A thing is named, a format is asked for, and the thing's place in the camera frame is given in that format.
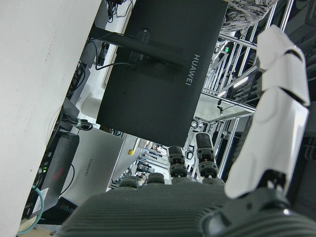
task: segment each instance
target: black monitor back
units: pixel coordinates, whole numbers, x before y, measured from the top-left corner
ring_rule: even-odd
[[[148,44],[184,55],[185,65],[119,48],[115,62],[136,63],[137,68],[113,67],[97,123],[166,146],[184,146],[226,8],[221,0],[137,0],[125,34],[148,29]]]

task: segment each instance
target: black cable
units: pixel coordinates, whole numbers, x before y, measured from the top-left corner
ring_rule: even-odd
[[[93,43],[94,47],[95,47],[95,55],[96,55],[96,59],[98,59],[98,49],[97,49],[97,45],[95,44],[95,42],[93,41],[88,41],[88,43]],[[101,68],[97,68],[97,62],[95,63],[95,70],[101,70],[101,69],[104,69],[106,67],[109,67],[109,66],[113,66],[113,65],[128,65],[128,66],[131,66],[132,68],[136,67],[137,65],[136,64],[132,64],[132,63],[126,63],[126,62],[119,62],[119,63],[111,63],[111,64],[108,64],[108,65],[105,65]]]
[[[231,107],[234,107],[234,106],[236,106],[236,105],[229,106],[229,107],[223,109],[222,111],[224,111],[224,110],[226,110],[226,109],[229,109],[229,108],[231,108]]]
[[[70,185],[73,183],[74,177],[75,177],[75,167],[71,164],[71,167],[73,168],[74,172],[73,172],[73,176],[71,178],[71,181],[69,183],[69,185],[67,186],[67,188],[61,192],[60,196],[70,187]]]
[[[80,81],[80,79],[79,79],[79,80],[78,80],[78,83],[77,83],[77,85],[76,85],[76,87],[75,87],[74,89],[72,89],[66,96],[72,95],[72,94],[82,85],[82,83],[84,82],[84,79],[85,79],[85,76],[86,76],[86,74],[85,74],[85,68],[84,68],[82,62],[79,62],[79,66],[82,67],[82,70],[83,70],[83,77],[82,77],[82,80]]]
[[[240,32],[239,34],[241,34],[242,36],[244,36],[241,32]],[[245,37],[245,40],[246,40],[246,36],[244,36],[244,37]],[[251,43],[252,45],[256,46],[256,44],[254,44],[253,42],[251,42],[251,41],[248,41],[248,42]]]
[[[130,0],[130,4],[128,5],[127,7],[127,10],[126,10],[126,13],[124,16],[118,16],[118,13],[117,13],[117,18],[120,18],[120,17],[125,17],[128,13],[128,10],[129,10],[129,7],[132,5],[132,8],[134,8],[134,3],[133,3],[133,0]]]
[[[36,182],[36,184],[34,184],[35,188],[31,190],[31,194],[35,193],[35,189],[39,188],[39,186],[40,186],[40,184],[41,184],[41,182],[43,180],[44,173],[43,173],[43,169],[42,169],[41,166],[39,166],[39,170],[40,169],[41,169],[41,173],[39,173],[39,171],[38,171],[38,174],[37,174],[38,181]]]
[[[64,115],[63,122],[70,124],[80,130],[90,131],[93,128],[93,124],[86,119],[74,118],[70,115]]]
[[[108,16],[109,16],[108,22],[112,23],[114,15],[117,14],[118,5],[108,0],[106,0],[105,3],[106,5],[108,5]]]
[[[46,150],[51,146],[57,132],[58,132],[58,129],[60,127],[60,123],[61,121],[63,120],[63,113],[64,113],[64,105],[61,106],[61,110],[60,110],[60,113],[59,113],[59,119],[57,120],[57,127],[56,129],[53,131],[53,134],[50,136],[50,139],[48,141],[48,144],[46,146]]]
[[[100,40],[100,41],[106,42],[106,40],[104,40],[104,38],[105,38],[106,36],[109,36],[109,35],[112,35],[112,34],[116,34],[116,35],[120,35],[120,36],[126,36],[126,37],[131,37],[131,38],[136,38],[135,36],[131,36],[131,35],[126,35],[126,34],[122,34],[122,33],[118,33],[118,32],[110,32],[110,33],[106,34],[105,36],[102,36],[102,39],[100,39],[100,37],[98,37],[98,38],[91,38],[91,40],[87,41],[87,42],[85,43],[85,45],[87,45],[87,44],[93,42],[92,40]]]

